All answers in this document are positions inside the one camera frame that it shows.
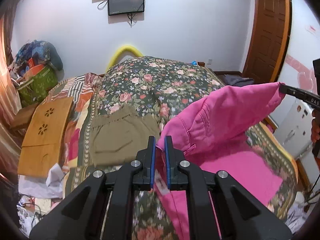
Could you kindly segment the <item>right hand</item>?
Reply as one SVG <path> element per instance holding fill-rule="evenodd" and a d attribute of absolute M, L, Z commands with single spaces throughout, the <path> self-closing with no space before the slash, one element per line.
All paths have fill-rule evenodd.
<path fill-rule="evenodd" d="M 319 117 L 319 111 L 314 109 L 312 111 L 312 116 L 313 120 L 311 122 L 312 128 L 311 128 L 311 141 L 312 142 L 317 142 L 319 141 L 319 133 L 320 133 L 320 127 L 319 127 L 319 122 L 320 122 L 320 117 Z"/>

